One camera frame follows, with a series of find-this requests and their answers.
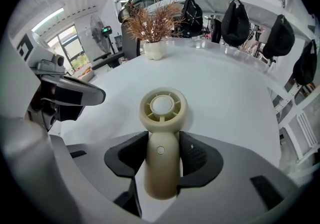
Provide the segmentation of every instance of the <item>window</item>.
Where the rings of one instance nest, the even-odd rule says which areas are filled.
[[[70,74],[90,63],[79,41],[74,25],[59,33],[48,42],[48,45],[55,53],[64,57],[63,65]]]

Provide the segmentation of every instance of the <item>black backpack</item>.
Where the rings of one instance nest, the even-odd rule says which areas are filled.
[[[181,24],[182,35],[185,37],[195,37],[202,34],[203,17],[202,9],[195,0],[185,0],[181,16],[184,21]]]
[[[250,24],[245,6],[240,0],[237,7],[235,0],[232,0],[224,14],[221,26],[223,40],[230,46],[240,46],[243,44],[250,32]]]
[[[289,54],[295,43],[295,34],[291,25],[283,14],[278,15],[271,28],[267,43],[262,54],[265,58],[274,61],[274,56],[285,56]]]
[[[303,49],[303,52],[293,67],[293,77],[296,82],[305,86],[311,83],[317,70],[317,49],[314,39]]]

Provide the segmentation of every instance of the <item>potted plant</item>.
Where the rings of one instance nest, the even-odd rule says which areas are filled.
[[[180,32],[172,32],[174,26],[182,23],[182,18],[174,19],[178,11],[176,2],[157,8],[150,14],[146,8],[132,8],[131,16],[126,18],[127,30],[135,39],[144,41],[144,52],[148,59],[159,60],[165,49],[159,42],[166,36],[180,36]]]

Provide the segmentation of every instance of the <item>white flower pot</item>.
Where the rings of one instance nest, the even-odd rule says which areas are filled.
[[[166,52],[165,46],[160,42],[144,43],[143,47],[148,60],[160,60]]]

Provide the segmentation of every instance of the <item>beige handheld fan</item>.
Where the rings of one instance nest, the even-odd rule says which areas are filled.
[[[144,188],[153,198],[169,199],[177,193],[180,154],[175,133],[185,122],[187,108],[184,95],[170,87],[152,90],[141,101],[139,118],[152,133],[147,145]]]

